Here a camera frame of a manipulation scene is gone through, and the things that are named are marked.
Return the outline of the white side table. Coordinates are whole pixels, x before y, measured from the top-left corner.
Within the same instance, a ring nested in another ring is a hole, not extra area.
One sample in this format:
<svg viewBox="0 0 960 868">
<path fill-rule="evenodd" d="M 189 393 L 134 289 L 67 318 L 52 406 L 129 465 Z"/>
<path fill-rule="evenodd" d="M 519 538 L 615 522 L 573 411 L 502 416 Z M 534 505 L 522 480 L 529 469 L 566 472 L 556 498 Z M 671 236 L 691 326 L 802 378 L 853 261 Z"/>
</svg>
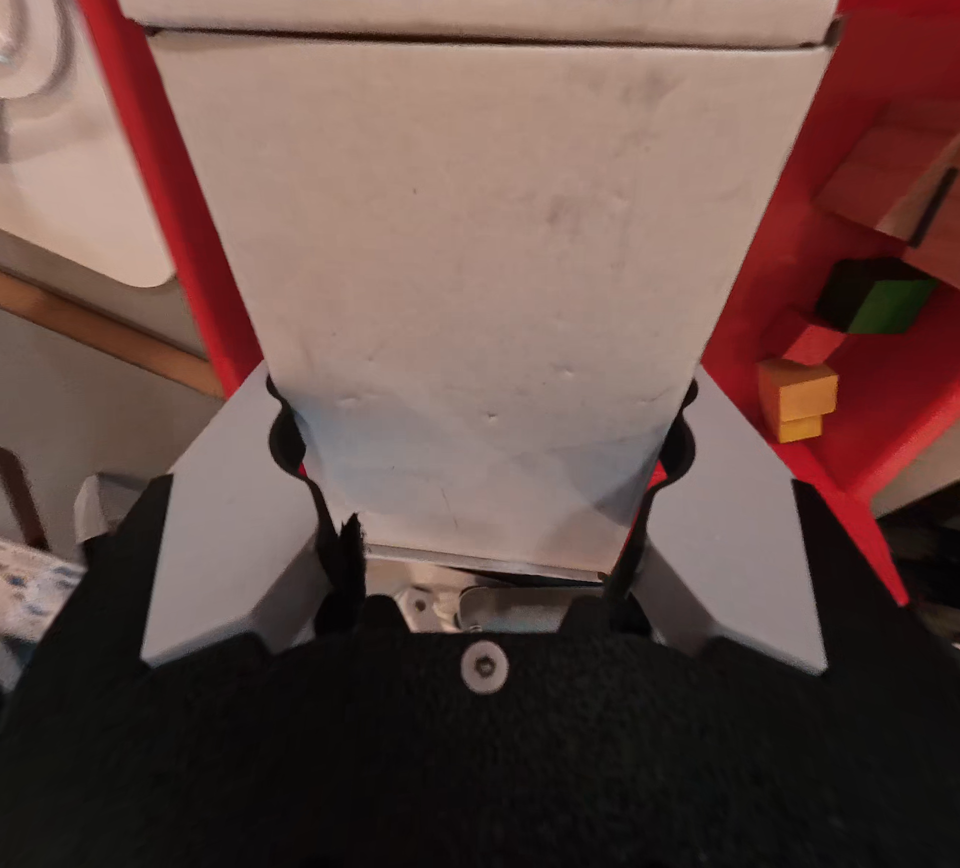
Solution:
<svg viewBox="0 0 960 868">
<path fill-rule="evenodd" d="M 123 285 L 175 267 L 75 0 L 1 0 L 2 230 Z"/>
</svg>

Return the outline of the red cube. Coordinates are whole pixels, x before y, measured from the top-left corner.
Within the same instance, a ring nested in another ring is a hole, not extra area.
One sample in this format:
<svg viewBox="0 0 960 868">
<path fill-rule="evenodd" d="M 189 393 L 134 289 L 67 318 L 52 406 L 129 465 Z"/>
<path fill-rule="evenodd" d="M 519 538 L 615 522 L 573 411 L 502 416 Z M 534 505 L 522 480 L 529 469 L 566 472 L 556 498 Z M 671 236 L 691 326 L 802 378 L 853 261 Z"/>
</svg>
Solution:
<svg viewBox="0 0 960 868">
<path fill-rule="evenodd" d="M 843 345 L 847 336 L 818 316 L 789 307 L 776 314 L 765 329 L 760 349 L 765 357 L 818 366 Z"/>
</svg>

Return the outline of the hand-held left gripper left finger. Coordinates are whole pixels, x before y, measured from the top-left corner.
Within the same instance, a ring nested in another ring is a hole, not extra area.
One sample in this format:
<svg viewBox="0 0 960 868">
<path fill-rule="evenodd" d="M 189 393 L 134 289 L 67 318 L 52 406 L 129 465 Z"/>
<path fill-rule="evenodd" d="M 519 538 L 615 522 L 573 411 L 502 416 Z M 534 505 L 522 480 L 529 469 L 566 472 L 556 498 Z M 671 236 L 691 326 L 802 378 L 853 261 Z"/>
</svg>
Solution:
<svg viewBox="0 0 960 868">
<path fill-rule="evenodd" d="M 272 652 L 316 616 L 352 627 L 363 535 L 301 416 L 260 364 L 174 464 L 141 658 L 160 666 L 253 634 Z"/>
</svg>

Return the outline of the plain wooden cube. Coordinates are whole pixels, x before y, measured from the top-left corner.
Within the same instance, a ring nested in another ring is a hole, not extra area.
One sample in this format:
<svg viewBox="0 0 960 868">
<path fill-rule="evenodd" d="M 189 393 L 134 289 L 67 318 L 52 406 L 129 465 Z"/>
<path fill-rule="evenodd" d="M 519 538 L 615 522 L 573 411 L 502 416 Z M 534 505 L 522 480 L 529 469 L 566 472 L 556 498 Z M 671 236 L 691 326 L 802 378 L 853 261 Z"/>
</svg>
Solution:
<svg viewBox="0 0 960 868">
<path fill-rule="evenodd" d="M 958 166 L 959 102 L 888 104 L 827 181 L 817 204 L 908 242 L 950 168 Z"/>
</svg>

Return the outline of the white cardboard box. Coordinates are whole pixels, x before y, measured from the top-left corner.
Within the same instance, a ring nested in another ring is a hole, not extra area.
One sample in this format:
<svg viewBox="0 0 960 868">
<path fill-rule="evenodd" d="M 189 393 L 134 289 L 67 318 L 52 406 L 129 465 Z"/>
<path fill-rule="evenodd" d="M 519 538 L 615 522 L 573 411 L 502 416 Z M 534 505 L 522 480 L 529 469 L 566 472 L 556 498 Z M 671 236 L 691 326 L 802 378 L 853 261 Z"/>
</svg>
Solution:
<svg viewBox="0 0 960 868">
<path fill-rule="evenodd" d="M 337 521 L 610 568 L 839 2 L 118 0 Z"/>
</svg>

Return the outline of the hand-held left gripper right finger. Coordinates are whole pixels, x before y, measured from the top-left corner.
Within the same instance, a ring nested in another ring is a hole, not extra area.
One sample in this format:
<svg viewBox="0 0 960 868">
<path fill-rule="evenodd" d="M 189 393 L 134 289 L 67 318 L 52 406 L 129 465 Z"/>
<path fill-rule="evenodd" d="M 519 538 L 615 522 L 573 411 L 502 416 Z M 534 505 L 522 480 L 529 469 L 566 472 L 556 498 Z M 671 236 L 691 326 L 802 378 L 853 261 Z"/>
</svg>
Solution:
<svg viewBox="0 0 960 868">
<path fill-rule="evenodd" d="M 724 639 L 826 670 L 794 476 L 704 369 L 659 460 L 606 603 L 636 601 L 654 638 L 690 657 Z"/>
</svg>

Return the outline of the green cube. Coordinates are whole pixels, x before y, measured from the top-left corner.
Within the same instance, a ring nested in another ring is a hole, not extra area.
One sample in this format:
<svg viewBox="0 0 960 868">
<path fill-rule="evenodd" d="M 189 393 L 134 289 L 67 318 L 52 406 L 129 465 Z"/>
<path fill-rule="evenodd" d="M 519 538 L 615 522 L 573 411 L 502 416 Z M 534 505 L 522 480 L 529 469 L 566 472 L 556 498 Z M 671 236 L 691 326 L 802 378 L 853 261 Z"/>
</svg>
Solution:
<svg viewBox="0 0 960 868">
<path fill-rule="evenodd" d="M 894 257 L 844 259 L 832 267 L 814 313 L 848 335 L 903 334 L 938 285 L 933 276 Z"/>
</svg>

